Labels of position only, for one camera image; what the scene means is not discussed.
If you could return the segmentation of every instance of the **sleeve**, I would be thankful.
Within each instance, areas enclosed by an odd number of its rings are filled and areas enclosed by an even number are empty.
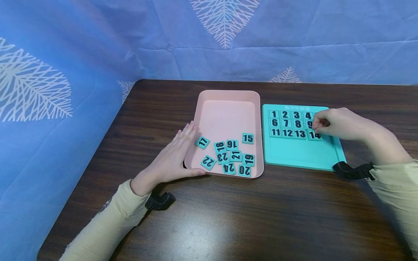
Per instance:
[[[374,166],[368,181],[377,196],[395,213],[412,255],[418,260],[418,161]]]
[[[104,209],[71,242],[60,261],[109,260],[119,242],[139,224],[150,194],[140,197],[132,191],[131,180],[121,184]]]

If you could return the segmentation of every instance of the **teal puzzle board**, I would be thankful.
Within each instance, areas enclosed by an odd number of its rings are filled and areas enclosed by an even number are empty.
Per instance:
[[[264,161],[267,164],[333,171],[345,161],[340,140],[315,134],[314,114],[320,106],[263,105]]]

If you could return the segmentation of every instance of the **blue fabric backdrop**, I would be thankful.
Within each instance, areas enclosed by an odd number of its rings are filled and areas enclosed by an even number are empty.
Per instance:
[[[35,260],[139,79],[417,84],[414,0],[0,0],[0,259]]]

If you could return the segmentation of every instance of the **finger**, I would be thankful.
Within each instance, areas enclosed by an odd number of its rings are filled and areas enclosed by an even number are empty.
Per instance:
[[[329,135],[332,131],[332,127],[319,127],[315,130],[315,133]]]
[[[180,144],[182,143],[181,139],[183,138],[185,131],[186,131],[186,130],[187,130],[187,128],[189,128],[189,127],[190,127],[190,123],[188,123],[188,124],[186,124],[186,125],[184,126],[183,130],[180,132],[180,134],[179,134],[179,136],[177,137],[177,139],[173,142],[173,144],[172,144],[173,146],[177,146],[179,143],[180,143]]]
[[[196,177],[196,176],[202,176],[205,175],[206,171],[204,171],[203,169],[184,169],[181,173],[182,177]]]
[[[193,144],[194,141],[194,136],[196,135],[196,126],[193,126],[193,128],[191,129],[190,133],[187,136],[184,136],[183,138],[183,142],[182,143],[178,143],[179,147],[178,147],[178,152],[183,154],[184,156],[186,156],[186,152],[187,150],[190,148],[190,146]]]
[[[191,121],[189,124],[189,127],[184,131],[184,136],[187,136],[190,134],[190,132],[192,131],[194,127],[194,121]]]
[[[329,109],[315,113],[315,115],[313,116],[312,128],[316,129],[320,127],[321,120],[326,119],[328,114],[329,114]]]
[[[320,127],[328,127],[330,125],[327,119],[321,119],[318,124],[318,128]]]
[[[173,140],[172,140],[171,142],[176,141],[176,140],[178,139],[178,137],[180,137],[180,134],[181,134],[181,129],[179,129],[179,130],[177,131],[176,135],[174,136],[174,138],[173,138]]]
[[[180,138],[178,139],[178,142],[177,142],[177,147],[180,147],[183,144],[183,142],[186,140],[187,136],[190,134],[193,128],[194,128],[194,121],[191,121],[190,124],[188,123],[187,128],[185,128],[184,131],[182,131]]]

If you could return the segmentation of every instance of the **pink plastic box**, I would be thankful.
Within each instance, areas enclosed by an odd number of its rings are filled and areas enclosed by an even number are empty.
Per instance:
[[[236,139],[239,142],[238,150],[241,150],[243,154],[255,155],[255,166],[252,167],[251,177],[223,174],[222,166],[216,163],[207,173],[247,179],[259,177],[263,173],[264,156],[258,93],[255,91],[203,91],[199,94],[194,121],[197,125],[194,142],[203,136],[209,139],[210,143],[205,150],[197,146],[189,149],[184,160],[187,168],[203,168],[200,163],[206,155],[216,158],[214,143]],[[254,144],[242,143],[244,132],[254,134]],[[238,170],[238,165],[239,162],[236,162],[236,170]]]

